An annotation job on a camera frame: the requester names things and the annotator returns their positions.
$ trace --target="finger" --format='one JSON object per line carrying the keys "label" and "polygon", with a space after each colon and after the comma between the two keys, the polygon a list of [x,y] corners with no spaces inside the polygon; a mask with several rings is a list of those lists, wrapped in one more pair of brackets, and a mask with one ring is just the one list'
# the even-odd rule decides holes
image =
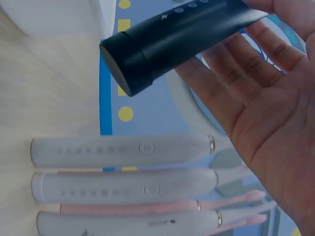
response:
{"label": "finger", "polygon": [[243,0],[249,6],[274,12],[306,42],[307,55],[315,67],[315,1],[314,0]]}
{"label": "finger", "polygon": [[201,53],[211,70],[226,82],[245,104],[252,101],[262,87],[250,79],[238,66],[223,44],[218,44]]}
{"label": "finger", "polygon": [[273,63],[284,72],[291,71],[306,56],[279,38],[262,21],[247,27],[246,31]]}
{"label": "finger", "polygon": [[240,33],[232,35],[223,43],[245,73],[261,86],[270,87],[283,76]]}
{"label": "finger", "polygon": [[176,72],[199,96],[228,135],[231,135],[244,103],[226,83],[196,57],[178,66]]}

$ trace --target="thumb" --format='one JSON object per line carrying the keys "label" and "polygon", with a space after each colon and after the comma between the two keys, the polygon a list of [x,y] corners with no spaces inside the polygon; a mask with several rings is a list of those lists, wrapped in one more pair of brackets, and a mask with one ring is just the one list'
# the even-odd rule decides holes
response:
{"label": "thumb", "polygon": [[315,67],[315,0],[243,0],[248,6],[272,12],[289,25],[305,42]]}

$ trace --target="yellow dot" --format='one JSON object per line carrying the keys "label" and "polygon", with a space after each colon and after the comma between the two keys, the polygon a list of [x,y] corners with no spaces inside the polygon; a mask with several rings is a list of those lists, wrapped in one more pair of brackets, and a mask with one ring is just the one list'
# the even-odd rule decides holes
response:
{"label": "yellow dot", "polygon": [[137,167],[136,166],[125,166],[122,167],[123,171],[137,171]]}
{"label": "yellow dot", "polygon": [[127,9],[131,6],[131,2],[129,0],[121,0],[119,1],[118,6],[122,9]]}
{"label": "yellow dot", "polygon": [[124,122],[131,121],[133,118],[133,110],[131,107],[121,107],[118,116]]}
{"label": "yellow dot", "polygon": [[292,232],[291,236],[302,236],[302,235],[301,235],[299,229],[296,228],[296,229]]}

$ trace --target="white table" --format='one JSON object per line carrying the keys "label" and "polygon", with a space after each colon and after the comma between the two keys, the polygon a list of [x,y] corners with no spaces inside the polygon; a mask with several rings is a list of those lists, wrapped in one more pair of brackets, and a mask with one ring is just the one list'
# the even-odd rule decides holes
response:
{"label": "white table", "polygon": [[0,10],[2,236],[38,235],[32,138],[99,135],[98,45],[87,35],[27,37]]}

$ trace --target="hand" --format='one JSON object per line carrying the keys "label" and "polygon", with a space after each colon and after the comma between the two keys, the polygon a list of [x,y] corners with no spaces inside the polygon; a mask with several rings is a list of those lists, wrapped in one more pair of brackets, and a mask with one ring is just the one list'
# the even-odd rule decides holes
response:
{"label": "hand", "polygon": [[249,36],[284,71],[265,62],[239,33],[176,68],[302,235],[315,234],[315,1],[244,0],[272,12],[306,42],[307,55],[262,22]]}

